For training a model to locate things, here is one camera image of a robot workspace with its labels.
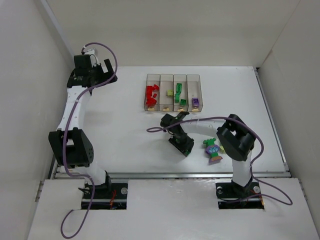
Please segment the purple green flower lego figure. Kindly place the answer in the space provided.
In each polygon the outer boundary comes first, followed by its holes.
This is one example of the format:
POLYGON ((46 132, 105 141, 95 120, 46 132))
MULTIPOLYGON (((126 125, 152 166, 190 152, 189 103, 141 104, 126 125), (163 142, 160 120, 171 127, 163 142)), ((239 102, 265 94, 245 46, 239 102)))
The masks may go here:
POLYGON ((219 155, 220 146, 216 144, 216 138, 206 139, 202 142, 205 146, 205 153, 208 155, 208 164, 213 165, 223 159, 222 156, 219 155))

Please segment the dark green lego cluster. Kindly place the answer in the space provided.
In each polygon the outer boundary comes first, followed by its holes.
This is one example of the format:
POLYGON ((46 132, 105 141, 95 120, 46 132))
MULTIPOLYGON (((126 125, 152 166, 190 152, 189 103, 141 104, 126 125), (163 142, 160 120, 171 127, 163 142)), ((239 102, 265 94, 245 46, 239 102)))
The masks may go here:
POLYGON ((185 106, 186 105, 186 100, 181 98, 181 94, 180 92, 177 92, 175 95, 174 95, 174 103, 175 104, 179 104, 180 106, 185 106))

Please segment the light green lego brick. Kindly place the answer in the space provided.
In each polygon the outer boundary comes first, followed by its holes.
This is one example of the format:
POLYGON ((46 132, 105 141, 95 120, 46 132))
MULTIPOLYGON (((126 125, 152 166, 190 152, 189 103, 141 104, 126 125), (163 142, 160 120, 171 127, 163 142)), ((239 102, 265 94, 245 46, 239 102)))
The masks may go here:
POLYGON ((171 96, 173 96, 173 95, 174 95, 173 90, 167 90, 167 96, 168 96, 168 97, 171 97, 171 96))

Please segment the red lego brick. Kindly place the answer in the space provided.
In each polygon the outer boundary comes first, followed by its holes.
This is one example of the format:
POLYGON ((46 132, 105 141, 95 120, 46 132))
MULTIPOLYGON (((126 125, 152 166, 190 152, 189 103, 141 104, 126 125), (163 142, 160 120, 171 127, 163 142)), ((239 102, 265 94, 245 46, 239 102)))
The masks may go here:
POLYGON ((154 107, 157 103, 157 98, 153 98, 153 94, 157 94, 159 91, 159 86, 154 84, 154 85, 147 85, 146 86, 146 91, 145 91, 145 97, 146 97, 146 102, 145 104, 151 108, 154 107))

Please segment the green 2x4 lego brick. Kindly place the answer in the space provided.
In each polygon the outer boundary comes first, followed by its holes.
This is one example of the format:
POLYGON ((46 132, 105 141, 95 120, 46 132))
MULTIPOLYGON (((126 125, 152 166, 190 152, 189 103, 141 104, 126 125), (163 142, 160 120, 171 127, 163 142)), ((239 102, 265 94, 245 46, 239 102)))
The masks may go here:
POLYGON ((177 93, 180 93, 182 91, 182 84, 181 83, 177 83, 176 87, 175 87, 175 90, 176 90, 177 93))

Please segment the yellow green lego stack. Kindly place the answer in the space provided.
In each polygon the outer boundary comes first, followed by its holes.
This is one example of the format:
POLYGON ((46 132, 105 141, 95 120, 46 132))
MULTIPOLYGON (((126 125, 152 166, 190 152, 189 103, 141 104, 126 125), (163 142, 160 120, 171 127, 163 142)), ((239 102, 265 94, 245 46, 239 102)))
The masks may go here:
POLYGON ((219 147, 219 150, 220 150, 221 153, 224 153, 224 152, 225 152, 225 149, 223 148, 222 145, 219 147))

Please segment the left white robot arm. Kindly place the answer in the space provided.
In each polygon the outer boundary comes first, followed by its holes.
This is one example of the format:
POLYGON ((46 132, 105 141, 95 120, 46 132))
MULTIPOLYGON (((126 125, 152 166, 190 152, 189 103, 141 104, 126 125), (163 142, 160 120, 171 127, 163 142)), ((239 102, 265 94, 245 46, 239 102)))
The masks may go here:
POLYGON ((88 179, 82 188, 86 198, 96 199, 111 195, 112 183, 108 173, 93 164, 94 147, 86 136, 83 125, 86 108, 93 93, 93 87, 104 82, 117 81, 109 59, 104 60, 106 72, 94 53, 74 56, 75 68, 67 81, 67 101, 64 113, 56 131, 51 131, 48 140, 53 154, 67 174, 73 176, 75 170, 88 179))

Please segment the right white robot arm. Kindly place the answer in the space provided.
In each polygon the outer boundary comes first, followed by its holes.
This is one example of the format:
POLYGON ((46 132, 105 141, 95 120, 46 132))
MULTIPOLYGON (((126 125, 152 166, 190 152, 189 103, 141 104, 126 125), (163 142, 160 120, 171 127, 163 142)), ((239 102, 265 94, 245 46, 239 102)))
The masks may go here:
POLYGON ((160 129, 171 135, 168 141, 187 157, 194 147, 189 134, 207 136, 203 145, 211 163, 221 160, 220 148, 232 160, 232 179, 226 184, 218 184, 216 195, 224 201, 256 196, 254 188, 258 183, 253 181, 251 157, 258 136, 236 114, 222 117, 221 126, 214 126, 215 117, 187 119, 187 115, 188 112, 183 111, 177 116, 165 114, 162 117, 160 129))

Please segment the clear bin for purple legos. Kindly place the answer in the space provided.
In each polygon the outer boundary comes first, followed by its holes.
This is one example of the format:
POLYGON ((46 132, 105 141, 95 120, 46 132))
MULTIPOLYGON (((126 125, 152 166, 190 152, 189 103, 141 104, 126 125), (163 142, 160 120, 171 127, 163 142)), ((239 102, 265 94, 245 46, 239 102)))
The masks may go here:
POLYGON ((187 74, 186 82, 187 82, 187 96, 188 96, 188 111, 201 112, 203 109, 203 96, 202 96, 200 75, 187 74), (199 105, 193 105, 192 98, 198 98, 199 105))

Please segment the clear bin for red legos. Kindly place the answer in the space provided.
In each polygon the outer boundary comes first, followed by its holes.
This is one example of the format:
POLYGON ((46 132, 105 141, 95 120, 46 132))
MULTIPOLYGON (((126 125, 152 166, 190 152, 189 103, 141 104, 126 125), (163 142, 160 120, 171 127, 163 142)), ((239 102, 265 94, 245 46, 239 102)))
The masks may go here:
POLYGON ((155 112, 159 110, 160 75, 147 74, 144 94, 144 110, 155 112))

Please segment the clear bin for light green legos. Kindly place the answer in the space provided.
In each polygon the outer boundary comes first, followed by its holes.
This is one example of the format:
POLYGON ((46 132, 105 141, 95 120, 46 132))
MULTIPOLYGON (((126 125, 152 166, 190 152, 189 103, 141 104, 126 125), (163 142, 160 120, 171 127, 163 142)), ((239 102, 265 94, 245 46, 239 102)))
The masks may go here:
POLYGON ((172 112, 174 110, 174 96, 167 96, 167 90, 174 91, 174 76, 172 74, 160 75, 159 110, 172 112))

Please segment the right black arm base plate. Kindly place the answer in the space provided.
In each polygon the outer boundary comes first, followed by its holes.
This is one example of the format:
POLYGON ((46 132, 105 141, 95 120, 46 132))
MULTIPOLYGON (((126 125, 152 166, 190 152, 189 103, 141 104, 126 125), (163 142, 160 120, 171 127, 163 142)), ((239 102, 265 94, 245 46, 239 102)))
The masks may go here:
POLYGON ((220 210, 265 208, 258 182, 250 182, 245 187, 233 181, 218 182, 215 186, 220 210))

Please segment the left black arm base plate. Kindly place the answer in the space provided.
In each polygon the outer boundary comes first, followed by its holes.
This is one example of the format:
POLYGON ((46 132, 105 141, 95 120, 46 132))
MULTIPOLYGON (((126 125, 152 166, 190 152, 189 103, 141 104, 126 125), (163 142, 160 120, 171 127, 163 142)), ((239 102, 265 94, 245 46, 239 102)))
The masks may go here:
POLYGON ((128 184, 111 183, 95 187, 91 210, 126 210, 128 184))

